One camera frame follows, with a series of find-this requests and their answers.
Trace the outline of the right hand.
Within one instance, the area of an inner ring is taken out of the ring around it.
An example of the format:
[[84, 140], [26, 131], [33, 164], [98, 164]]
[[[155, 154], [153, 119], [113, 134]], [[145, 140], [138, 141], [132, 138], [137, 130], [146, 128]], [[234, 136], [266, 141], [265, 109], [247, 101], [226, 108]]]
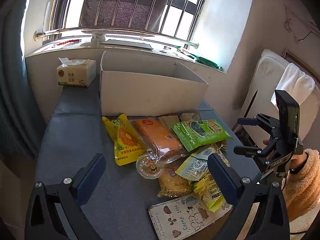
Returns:
[[294, 154], [291, 156], [291, 159], [287, 162], [289, 164], [289, 171], [292, 174], [298, 173], [302, 170], [304, 165], [306, 164], [308, 160], [309, 155], [306, 151], [304, 151], [302, 154]]

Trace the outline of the fuzzy beige sleeve forearm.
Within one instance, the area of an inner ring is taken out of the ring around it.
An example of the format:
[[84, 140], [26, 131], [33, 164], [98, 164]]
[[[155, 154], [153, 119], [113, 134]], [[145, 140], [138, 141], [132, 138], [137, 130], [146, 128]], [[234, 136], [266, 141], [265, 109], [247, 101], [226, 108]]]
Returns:
[[307, 214], [319, 204], [319, 152], [307, 149], [306, 161], [291, 169], [283, 190], [289, 221]]

